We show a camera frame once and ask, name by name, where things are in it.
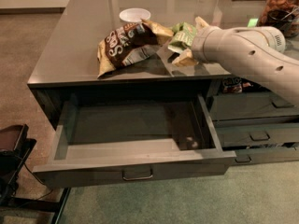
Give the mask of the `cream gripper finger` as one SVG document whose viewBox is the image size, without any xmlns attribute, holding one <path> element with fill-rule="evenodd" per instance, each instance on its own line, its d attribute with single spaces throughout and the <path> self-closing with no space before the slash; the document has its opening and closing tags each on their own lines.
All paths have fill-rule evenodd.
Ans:
<svg viewBox="0 0 299 224">
<path fill-rule="evenodd" d="M 207 28 L 208 26 L 209 26 L 209 24 L 201 17 L 195 18 L 195 27 L 196 27 L 197 31 L 203 30 L 203 29 Z"/>
<path fill-rule="evenodd" d="M 185 49 L 174 59 L 172 64 L 176 67 L 196 66 L 198 61 L 193 58 L 190 49 Z"/>
</svg>

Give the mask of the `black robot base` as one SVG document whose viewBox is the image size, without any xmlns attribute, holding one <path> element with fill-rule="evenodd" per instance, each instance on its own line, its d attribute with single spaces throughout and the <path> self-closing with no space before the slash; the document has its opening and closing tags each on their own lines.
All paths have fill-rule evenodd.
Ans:
<svg viewBox="0 0 299 224">
<path fill-rule="evenodd" d="M 36 140 L 27 137 L 26 124 L 11 125 L 0 130 L 0 207 L 26 209 L 53 213 L 51 224 L 59 224 L 70 189 L 64 189 L 58 202 L 18 198 L 17 179 L 22 167 L 36 145 Z"/>
</svg>

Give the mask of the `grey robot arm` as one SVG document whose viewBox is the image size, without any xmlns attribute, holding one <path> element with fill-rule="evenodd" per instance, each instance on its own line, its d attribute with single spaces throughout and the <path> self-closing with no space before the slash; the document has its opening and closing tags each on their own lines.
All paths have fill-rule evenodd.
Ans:
<svg viewBox="0 0 299 224">
<path fill-rule="evenodd" d="M 253 81 L 299 106 L 299 61 L 284 54 L 286 41 L 272 26 L 221 29 L 195 19 L 192 45 L 175 66 L 217 63 L 234 76 Z"/>
</svg>

